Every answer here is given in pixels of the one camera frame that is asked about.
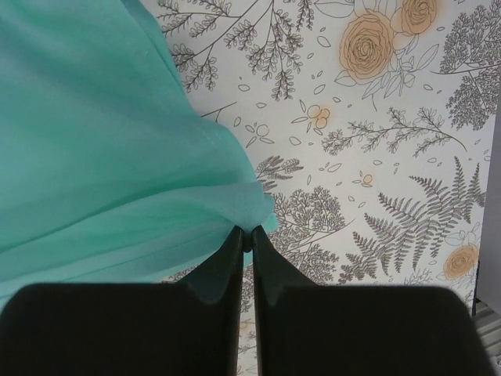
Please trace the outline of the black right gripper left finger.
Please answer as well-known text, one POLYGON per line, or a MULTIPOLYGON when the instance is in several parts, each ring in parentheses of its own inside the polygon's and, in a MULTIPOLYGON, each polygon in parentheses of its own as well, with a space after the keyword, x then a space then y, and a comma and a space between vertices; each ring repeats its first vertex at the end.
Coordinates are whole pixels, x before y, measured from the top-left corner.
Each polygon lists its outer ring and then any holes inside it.
POLYGON ((243 231, 174 283, 32 284, 1 315, 4 375, 234 375, 243 231))

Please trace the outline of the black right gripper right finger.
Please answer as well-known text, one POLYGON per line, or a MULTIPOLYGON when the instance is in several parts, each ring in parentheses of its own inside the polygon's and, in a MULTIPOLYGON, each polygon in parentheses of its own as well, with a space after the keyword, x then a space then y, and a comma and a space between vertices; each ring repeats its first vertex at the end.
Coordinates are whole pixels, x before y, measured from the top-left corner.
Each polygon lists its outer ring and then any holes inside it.
POLYGON ((319 285, 253 230, 261 375, 492 375, 466 306, 443 287, 319 285))

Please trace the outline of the teal t shirt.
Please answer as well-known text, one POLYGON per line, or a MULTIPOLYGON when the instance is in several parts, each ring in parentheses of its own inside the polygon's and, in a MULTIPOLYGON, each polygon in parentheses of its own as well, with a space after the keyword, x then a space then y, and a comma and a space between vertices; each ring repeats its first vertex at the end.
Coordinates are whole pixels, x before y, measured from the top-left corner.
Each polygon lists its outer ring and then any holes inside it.
POLYGON ((35 283, 157 281, 235 226, 274 230, 273 209, 141 2, 2 2, 2 302, 35 283))

